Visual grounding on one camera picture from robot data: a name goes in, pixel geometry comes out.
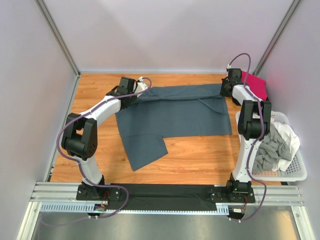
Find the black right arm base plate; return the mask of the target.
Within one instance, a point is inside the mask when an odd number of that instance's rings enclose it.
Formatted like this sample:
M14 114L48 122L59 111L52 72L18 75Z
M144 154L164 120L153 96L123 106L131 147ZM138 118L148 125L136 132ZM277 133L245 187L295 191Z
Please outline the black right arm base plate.
M213 203L255 203L255 195L251 187L248 192L231 191L226 186L209 186L204 188L209 200Z

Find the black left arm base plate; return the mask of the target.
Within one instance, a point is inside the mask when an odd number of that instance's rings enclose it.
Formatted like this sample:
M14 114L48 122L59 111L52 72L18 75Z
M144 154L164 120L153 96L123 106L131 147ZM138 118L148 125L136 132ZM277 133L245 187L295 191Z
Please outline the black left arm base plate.
M118 187L97 187L86 184L78 186L76 200L78 201L124 201L126 192Z

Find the blue-grey t-shirt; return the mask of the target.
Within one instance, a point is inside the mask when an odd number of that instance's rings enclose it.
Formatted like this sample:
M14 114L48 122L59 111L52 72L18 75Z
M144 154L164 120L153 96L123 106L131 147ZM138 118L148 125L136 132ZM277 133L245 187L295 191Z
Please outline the blue-grey t-shirt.
M153 87L116 113L131 169L136 171L165 156L165 138L232 134L220 90L220 84Z

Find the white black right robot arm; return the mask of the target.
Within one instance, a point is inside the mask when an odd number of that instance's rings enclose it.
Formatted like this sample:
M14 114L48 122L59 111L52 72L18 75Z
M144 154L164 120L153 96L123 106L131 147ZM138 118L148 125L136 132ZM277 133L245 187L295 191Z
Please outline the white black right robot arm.
M236 105L241 106L236 114L240 150L225 189L226 198L236 202L251 189L255 157L263 138L270 132L272 105L268 101L264 80L230 65L226 71L220 95L231 97Z

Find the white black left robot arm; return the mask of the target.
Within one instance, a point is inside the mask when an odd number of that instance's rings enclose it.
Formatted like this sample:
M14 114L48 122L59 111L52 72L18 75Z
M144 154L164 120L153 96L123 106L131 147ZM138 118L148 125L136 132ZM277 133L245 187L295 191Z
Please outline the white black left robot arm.
M152 87L152 80L121 77L97 104L81 113L70 113L58 133L56 148L62 157L78 165L82 181L89 185L87 194L99 201L105 196L104 177L99 170L96 151L98 127L112 115L127 108Z

